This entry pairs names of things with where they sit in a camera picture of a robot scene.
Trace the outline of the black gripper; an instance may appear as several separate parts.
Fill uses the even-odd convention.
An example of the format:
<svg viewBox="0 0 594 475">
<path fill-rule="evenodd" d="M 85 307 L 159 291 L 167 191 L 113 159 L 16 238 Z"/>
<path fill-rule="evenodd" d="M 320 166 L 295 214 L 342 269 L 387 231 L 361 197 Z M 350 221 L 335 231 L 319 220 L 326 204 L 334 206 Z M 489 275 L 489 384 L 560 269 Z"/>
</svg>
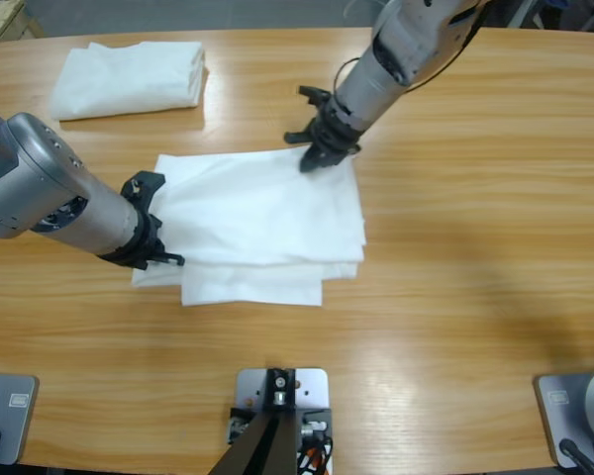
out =
<svg viewBox="0 0 594 475">
<path fill-rule="evenodd" d="M 316 116 L 301 132 L 286 132 L 288 144 L 308 143 L 299 162 L 301 172 L 312 172 L 322 167 L 336 166 L 349 155 L 361 151 L 358 144 L 361 133 L 344 124 L 332 108 L 332 93 L 303 93 L 308 104 L 317 109 Z"/>
<path fill-rule="evenodd" d="M 138 222 L 131 239 L 114 251 L 99 255 L 99 258 L 113 264 L 138 270 L 147 270 L 150 262 L 184 265 L 184 257 L 169 253 L 157 235 L 162 221 L 148 212 L 148 208 L 138 199 L 125 196 L 137 214 Z"/>
</svg>

